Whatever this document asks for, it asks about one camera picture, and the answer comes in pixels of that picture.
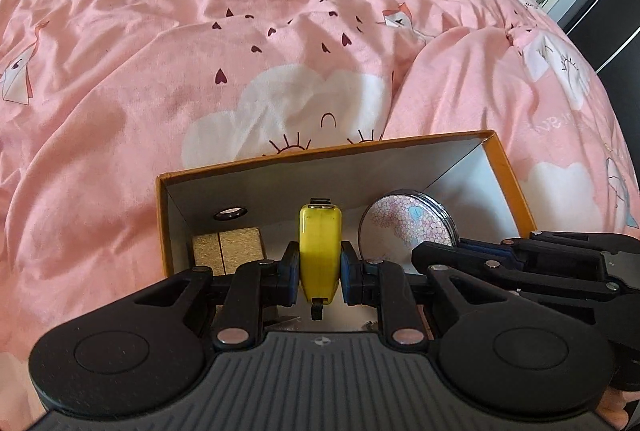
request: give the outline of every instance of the pink bedsheet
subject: pink bedsheet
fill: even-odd
[[[638,235],[593,70],[531,0],[0,0],[0,429],[47,329],[161,278],[159,173],[495,129],[541,229]]]

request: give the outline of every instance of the metal screw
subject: metal screw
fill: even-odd
[[[225,328],[218,332],[218,340],[224,345],[239,345],[249,338],[249,332],[242,328]]]
[[[424,340],[424,334],[420,330],[413,328],[401,328],[392,335],[394,341],[399,345],[416,345]]]

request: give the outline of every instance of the wooden block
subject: wooden block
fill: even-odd
[[[225,272],[233,274],[248,261],[264,259],[262,238],[257,227],[219,233]]]
[[[193,258],[195,264],[211,267],[214,276],[225,274],[218,234],[200,234],[193,237]]]

